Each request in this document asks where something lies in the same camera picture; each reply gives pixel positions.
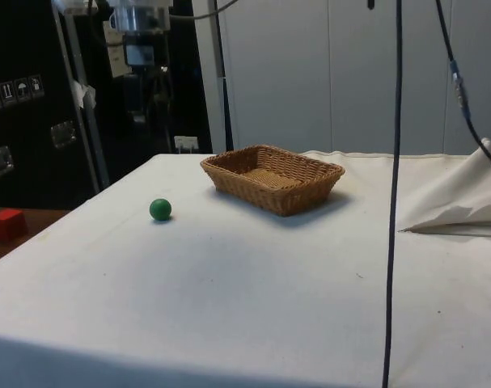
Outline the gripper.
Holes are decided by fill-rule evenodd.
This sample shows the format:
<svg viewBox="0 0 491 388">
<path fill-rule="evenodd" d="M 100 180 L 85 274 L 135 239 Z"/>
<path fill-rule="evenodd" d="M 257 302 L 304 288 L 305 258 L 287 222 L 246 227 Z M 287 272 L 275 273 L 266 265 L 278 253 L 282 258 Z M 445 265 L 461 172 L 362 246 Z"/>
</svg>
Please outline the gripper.
<svg viewBox="0 0 491 388">
<path fill-rule="evenodd" d="M 129 74 L 125 75 L 125 85 L 127 87 L 149 87 L 158 85 L 164 75 L 167 74 L 167 67 L 160 66 L 132 66 Z"/>
</svg>

